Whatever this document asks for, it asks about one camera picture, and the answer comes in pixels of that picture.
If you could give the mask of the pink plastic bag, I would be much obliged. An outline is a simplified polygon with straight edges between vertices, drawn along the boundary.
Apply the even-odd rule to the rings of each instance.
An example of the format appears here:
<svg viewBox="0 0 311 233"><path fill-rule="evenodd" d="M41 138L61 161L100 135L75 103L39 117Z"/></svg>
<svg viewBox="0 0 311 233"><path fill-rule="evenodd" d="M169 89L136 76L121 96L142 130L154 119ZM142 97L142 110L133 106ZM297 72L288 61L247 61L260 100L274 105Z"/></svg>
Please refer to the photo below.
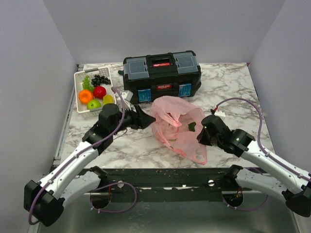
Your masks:
<svg viewBox="0 0 311 233"><path fill-rule="evenodd" d="M205 117L200 107L180 97L163 96L154 100L150 115L156 119L152 132L158 141L195 163L207 163L207 149L196 139ZM188 129L192 122L196 122L195 132Z"/></svg>

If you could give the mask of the dark fake grape bunch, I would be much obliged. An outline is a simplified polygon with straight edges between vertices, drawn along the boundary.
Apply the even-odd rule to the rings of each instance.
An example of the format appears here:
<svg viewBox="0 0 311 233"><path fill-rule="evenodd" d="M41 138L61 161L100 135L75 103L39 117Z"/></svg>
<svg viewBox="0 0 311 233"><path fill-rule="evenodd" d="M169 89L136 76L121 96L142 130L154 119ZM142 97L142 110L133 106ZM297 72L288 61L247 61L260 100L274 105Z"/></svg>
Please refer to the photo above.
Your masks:
<svg viewBox="0 0 311 233"><path fill-rule="evenodd" d="M99 86L101 84L110 85L111 81L106 76L94 75L94 78L91 79L91 84L93 86Z"/></svg>

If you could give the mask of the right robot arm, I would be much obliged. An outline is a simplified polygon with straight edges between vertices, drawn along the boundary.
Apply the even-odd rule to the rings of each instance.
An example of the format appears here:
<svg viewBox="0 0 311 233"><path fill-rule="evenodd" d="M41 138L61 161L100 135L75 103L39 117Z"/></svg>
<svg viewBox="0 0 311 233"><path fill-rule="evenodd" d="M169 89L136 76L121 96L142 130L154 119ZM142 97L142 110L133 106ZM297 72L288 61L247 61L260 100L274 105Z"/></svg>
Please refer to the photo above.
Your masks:
<svg viewBox="0 0 311 233"><path fill-rule="evenodd" d="M216 115L205 117L202 131L197 136L200 144L217 146L228 154L247 160L267 172L253 173L239 168L224 177L224 186L229 190L249 188L284 202L294 213L311 215L311 174L259 145L259 142L244 130L230 130Z"/></svg>

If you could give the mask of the green fake apple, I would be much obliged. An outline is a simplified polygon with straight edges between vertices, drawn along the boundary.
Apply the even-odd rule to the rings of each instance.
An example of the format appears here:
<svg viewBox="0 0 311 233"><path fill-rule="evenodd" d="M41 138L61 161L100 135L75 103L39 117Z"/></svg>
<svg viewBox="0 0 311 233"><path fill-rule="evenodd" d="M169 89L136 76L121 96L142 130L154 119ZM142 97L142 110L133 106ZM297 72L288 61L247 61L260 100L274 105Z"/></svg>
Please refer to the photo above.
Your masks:
<svg viewBox="0 0 311 233"><path fill-rule="evenodd" d="M96 99L93 99L87 103L87 109L88 110L97 109L100 107L101 107L101 103Z"/></svg>

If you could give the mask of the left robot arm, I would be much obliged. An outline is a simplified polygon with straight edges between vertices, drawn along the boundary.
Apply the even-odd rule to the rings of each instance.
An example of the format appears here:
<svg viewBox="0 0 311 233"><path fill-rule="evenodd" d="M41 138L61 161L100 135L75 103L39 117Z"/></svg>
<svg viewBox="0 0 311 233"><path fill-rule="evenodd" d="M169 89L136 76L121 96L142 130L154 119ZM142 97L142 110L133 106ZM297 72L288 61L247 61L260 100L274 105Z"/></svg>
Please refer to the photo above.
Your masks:
<svg viewBox="0 0 311 233"><path fill-rule="evenodd" d="M29 224L50 226L75 199L89 191L104 191L108 185L106 172L92 168L81 175L81 171L112 144L114 134L126 128L145 129L155 120L138 105L135 110L105 105L75 151L40 181L30 180L25 185L24 209L29 213Z"/></svg>

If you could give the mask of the fake orange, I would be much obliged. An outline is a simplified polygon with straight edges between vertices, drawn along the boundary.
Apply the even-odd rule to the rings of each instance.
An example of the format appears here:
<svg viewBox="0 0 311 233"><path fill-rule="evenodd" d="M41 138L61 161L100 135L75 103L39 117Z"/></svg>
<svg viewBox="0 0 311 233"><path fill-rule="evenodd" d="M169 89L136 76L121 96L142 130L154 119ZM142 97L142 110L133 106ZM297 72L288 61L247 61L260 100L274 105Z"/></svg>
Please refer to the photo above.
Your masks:
<svg viewBox="0 0 311 233"><path fill-rule="evenodd" d="M78 94L79 101L82 104L88 104L91 100L94 99L93 93L87 89L84 89Z"/></svg>

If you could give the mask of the yellow fake lemon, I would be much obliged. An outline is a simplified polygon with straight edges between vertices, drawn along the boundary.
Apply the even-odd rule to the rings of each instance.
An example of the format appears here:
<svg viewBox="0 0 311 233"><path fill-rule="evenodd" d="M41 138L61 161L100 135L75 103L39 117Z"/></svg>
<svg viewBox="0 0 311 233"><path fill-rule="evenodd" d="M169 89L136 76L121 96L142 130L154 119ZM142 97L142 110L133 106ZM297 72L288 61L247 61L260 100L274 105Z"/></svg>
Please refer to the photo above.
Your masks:
<svg viewBox="0 0 311 233"><path fill-rule="evenodd" d="M105 95L103 97L103 105L114 103L114 98L111 95Z"/></svg>

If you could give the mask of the red fake apple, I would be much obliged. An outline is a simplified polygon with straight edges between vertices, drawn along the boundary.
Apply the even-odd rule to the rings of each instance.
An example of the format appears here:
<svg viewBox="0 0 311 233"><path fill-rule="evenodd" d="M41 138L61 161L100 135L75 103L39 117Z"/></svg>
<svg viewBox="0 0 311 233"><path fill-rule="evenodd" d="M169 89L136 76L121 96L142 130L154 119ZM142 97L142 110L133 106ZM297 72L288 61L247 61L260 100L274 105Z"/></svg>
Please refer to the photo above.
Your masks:
<svg viewBox="0 0 311 233"><path fill-rule="evenodd" d="M98 99L103 99L106 95L106 89L103 86L96 86L93 90L93 96Z"/></svg>

